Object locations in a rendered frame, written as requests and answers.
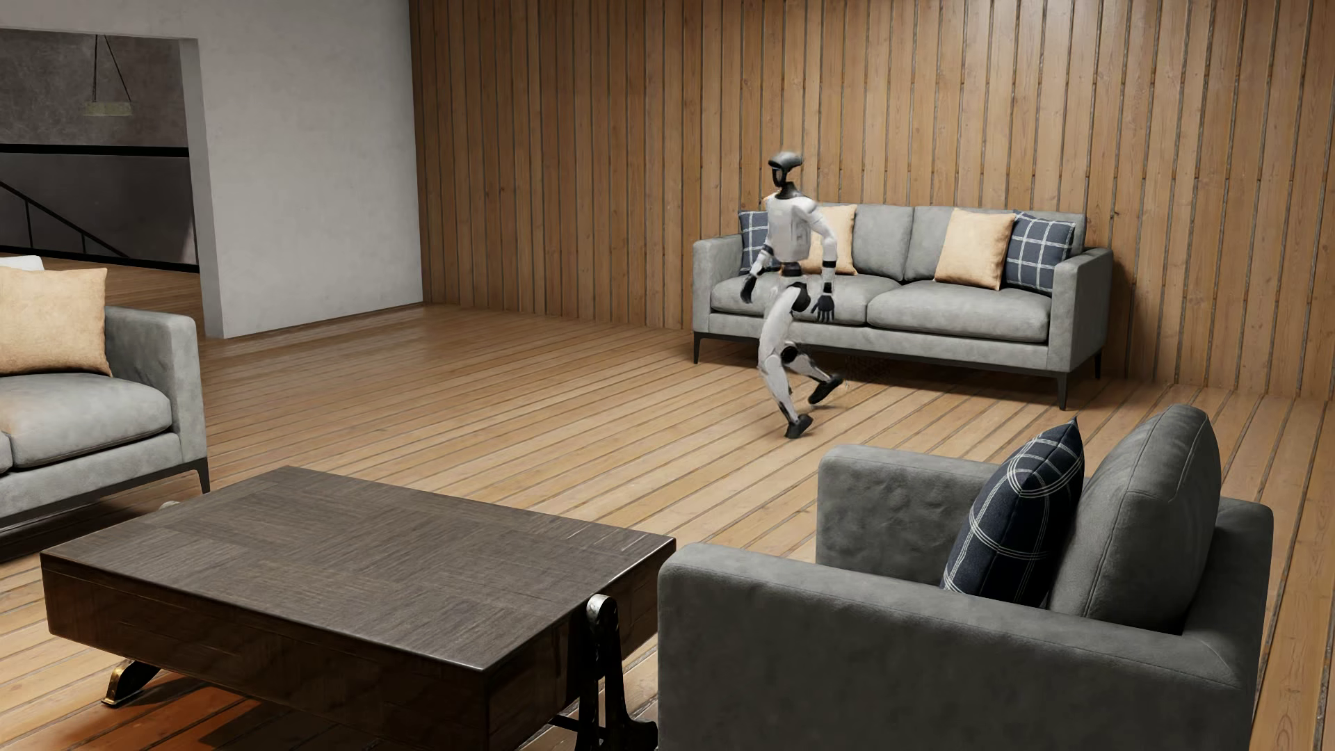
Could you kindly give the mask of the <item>white robot right leg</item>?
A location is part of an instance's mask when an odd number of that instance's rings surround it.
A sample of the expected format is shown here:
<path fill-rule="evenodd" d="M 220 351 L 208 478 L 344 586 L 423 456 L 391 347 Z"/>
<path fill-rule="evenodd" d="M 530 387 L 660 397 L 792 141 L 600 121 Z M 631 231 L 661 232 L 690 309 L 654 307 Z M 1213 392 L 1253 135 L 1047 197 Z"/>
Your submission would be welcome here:
<path fill-rule="evenodd" d="M 792 402 L 792 386 L 782 357 L 788 348 L 788 329 L 792 327 L 793 305 L 805 293 L 805 283 L 794 281 L 776 289 L 766 308 L 760 333 L 760 373 L 776 399 L 780 412 L 788 420 L 785 435 L 800 438 L 810 426 L 810 416 L 798 414 Z"/>

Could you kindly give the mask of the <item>white robot leg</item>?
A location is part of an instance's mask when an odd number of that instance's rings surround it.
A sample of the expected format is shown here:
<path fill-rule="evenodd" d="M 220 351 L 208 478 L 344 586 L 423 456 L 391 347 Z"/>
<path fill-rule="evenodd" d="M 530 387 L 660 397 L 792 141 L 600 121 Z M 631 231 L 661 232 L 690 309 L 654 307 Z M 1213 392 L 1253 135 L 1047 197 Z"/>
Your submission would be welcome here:
<path fill-rule="evenodd" d="M 792 386 L 782 357 L 788 348 L 788 329 L 792 327 L 793 305 L 805 293 L 805 283 L 794 281 L 776 289 L 766 308 L 760 333 L 760 373 L 776 399 L 780 412 L 788 420 L 785 435 L 800 438 L 810 426 L 810 416 L 798 414 L 792 402 Z"/>
<path fill-rule="evenodd" d="M 797 345 L 785 345 L 780 357 L 785 369 L 792 369 L 793 373 L 801 373 L 804 378 L 810 378 L 810 382 L 816 382 L 817 386 L 808 398 L 810 406 L 824 402 L 838 386 L 842 386 L 840 373 L 826 373 L 826 371 L 820 369 L 810 359 L 810 355 L 797 348 Z"/>

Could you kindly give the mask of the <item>dark wood coffee table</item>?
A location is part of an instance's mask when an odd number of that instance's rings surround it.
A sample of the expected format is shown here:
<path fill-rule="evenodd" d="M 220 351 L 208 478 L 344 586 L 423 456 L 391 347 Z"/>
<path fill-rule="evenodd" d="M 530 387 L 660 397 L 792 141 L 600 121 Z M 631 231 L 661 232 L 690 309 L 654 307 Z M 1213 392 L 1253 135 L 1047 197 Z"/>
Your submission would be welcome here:
<path fill-rule="evenodd" d="M 284 467 L 45 550 L 51 632 L 425 750 L 646 750 L 622 659 L 676 539 Z"/>

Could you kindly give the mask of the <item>hanging pendant lamp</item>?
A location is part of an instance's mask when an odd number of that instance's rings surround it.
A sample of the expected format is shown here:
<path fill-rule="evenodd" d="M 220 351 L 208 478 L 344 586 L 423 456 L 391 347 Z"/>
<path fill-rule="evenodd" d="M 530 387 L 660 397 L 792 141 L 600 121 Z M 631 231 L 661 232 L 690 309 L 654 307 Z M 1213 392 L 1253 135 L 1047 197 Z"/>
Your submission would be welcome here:
<path fill-rule="evenodd" d="M 101 51 L 105 48 L 107 57 L 111 61 L 112 69 L 116 73 L 116 81 L 123 92 L 121 99 L 103 99 L 100 93 L 101 81 Z M 134 115 L 134 99 L 129 93 L 128 84 L 125 81 L 124 73 L 120 68 L 119 60 L 109 41 L 103 41 L 103 35 L 93 33 L 92 36 L 92 84 L 91 84 L 91 100 L 84 105 L 85 116 L 132 116 Z"/>

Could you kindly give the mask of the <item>tan throw pillow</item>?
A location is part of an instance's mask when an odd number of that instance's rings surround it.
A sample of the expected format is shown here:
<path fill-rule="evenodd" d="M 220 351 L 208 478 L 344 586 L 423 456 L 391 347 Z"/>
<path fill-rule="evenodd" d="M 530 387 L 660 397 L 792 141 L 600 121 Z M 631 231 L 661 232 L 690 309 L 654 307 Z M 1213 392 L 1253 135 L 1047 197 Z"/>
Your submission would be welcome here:
<path fill-rule="evenodd" d="M 999 289 L 1016 213 L 953 209 L 934 281 Z"/>
<path fill-rule="evenodd" d="M 825 224 L 833 231 L 837 241 L 837 261 L 836 273 L 837 275 L 856 275 L 857 269 L 853 264 L 853 227 L 856 217 L 857 204 L 833 204 L 821 203 L 820 213 L 822 215 Z M 810 245 L 808 257 L 800 261 L 802 273 L 818 273 L 822 269 L 824 259 L 824 245 L 822 236 L 818 232 L 810 233 Z"/>
<path fill-rule="evenodd" d="M 104 267 L 0 267 L 0 378 L 47 371 L 111 375 Z"/>

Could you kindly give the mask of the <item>black stair railing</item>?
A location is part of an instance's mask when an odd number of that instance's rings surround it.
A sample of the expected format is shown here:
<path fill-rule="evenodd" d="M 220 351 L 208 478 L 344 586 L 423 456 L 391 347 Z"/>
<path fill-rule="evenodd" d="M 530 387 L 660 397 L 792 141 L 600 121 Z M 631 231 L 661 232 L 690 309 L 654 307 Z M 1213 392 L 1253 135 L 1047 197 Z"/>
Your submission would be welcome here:
<path fill-rule="evenodd" d="M 35 253 L 39 257 L 53 257 L 64 259 L 64 261 L 89 261 L 89 264 L 115 264 L 127 267 L 142 267 L 142 268 L 156 268 L 168 271 L 182 271 L 182 273 L 199 273 L 198 264 L 182 264 L 182 261 L 155 261 L 155 259 L 131 257 L 119 248 L 113 248 L 109 241 L 105 241 L 97 235 L 88 229 L 83 229 L 76 223 L 71 221 L 65 216 L 56 213 L 53 209 L 48 209 L 47 205 L 36 201 L 31 196 L 21 193 L 9 183 L 0 180 L 0 189 L 7 191 L 7 193 L 16 196 L 23 203 L 23 221 L 25 233 L 25 245 L 5 245 L 0 243 L 0 251 L 13 252 L 13 253 Z M 65 229 L 77 233 L 79 245 L 77 251 L 68 249 L 55 249 L 55 248 L 39 248 L 36 245 L 36 231 L 33 213 L 45 215 L 49 220 L 56 221 L 59 225 L 64 225 Z"/>

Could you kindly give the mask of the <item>grey sofa with dark base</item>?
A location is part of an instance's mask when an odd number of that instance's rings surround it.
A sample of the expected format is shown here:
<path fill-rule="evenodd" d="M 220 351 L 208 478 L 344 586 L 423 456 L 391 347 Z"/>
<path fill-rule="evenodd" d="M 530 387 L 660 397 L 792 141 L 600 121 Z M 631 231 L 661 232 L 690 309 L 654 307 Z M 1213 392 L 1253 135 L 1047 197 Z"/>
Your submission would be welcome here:
<path fill-rule="evenodd" d="M 105 307 L 109 373 L 0 373 L 0 538 L 192 470 L 210 494 L 191 316 Z"/>

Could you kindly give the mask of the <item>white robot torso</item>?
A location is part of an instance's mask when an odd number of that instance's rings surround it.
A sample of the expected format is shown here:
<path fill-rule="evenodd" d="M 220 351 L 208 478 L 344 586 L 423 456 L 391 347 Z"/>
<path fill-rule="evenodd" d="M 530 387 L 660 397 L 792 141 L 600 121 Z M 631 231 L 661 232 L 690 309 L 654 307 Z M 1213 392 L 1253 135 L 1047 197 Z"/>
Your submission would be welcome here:
<path fill-rule="evenodd" d="M 810 221 L 820 213 L 818 203 L 785 180 L 766 197 L 765 205 L 769 257 L 777 261 L 784 277 L 802 277 L 801 261 L 809 257 Z"/>

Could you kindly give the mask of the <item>white robot left leg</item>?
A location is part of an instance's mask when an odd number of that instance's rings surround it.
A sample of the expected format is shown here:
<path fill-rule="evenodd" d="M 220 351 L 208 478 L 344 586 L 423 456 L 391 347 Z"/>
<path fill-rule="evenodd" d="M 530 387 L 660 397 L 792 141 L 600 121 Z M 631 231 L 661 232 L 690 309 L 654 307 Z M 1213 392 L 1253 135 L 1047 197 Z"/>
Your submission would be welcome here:
<path fill-rule="evenodd" d="M 838 386 L 842 386 L 840 373 L 826 373 L 826 371 L 820 369 L 810 359 L 810 355 L 797 348 L 797 345 L 785 345 L 780 357 L 785 369 L 792 369 L 793 373 L 801 373 L 804 378 L 810 378 L 810 382 L 816 382 L 817 386 L 808 398 L 810 406 L 824 402 Z"/>

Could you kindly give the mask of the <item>long grey fabric sofa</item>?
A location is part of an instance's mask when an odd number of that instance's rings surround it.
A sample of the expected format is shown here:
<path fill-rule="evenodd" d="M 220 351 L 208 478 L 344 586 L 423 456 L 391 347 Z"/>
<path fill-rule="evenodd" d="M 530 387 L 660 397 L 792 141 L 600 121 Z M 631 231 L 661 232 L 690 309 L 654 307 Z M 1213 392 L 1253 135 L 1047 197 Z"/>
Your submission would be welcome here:
<path fill-rule="evenodd" d="M 858 203 L 853 227 L 856 275 L 833 281 L 833 321 L 796 313 L 788 341 L 801 349 L 881 353 L 910 361 L 975 365 L 1055 378 L 1059 406 L 1085 361 L 1099 378 L 1107 341 L 1113 252 L 1085 245 L 1081 213 L 1027 211 L 1077 221 L 1069 257 L 1056 265 L 1053 293 L 1017 287 L 934 281 L 955 207 Z"/>

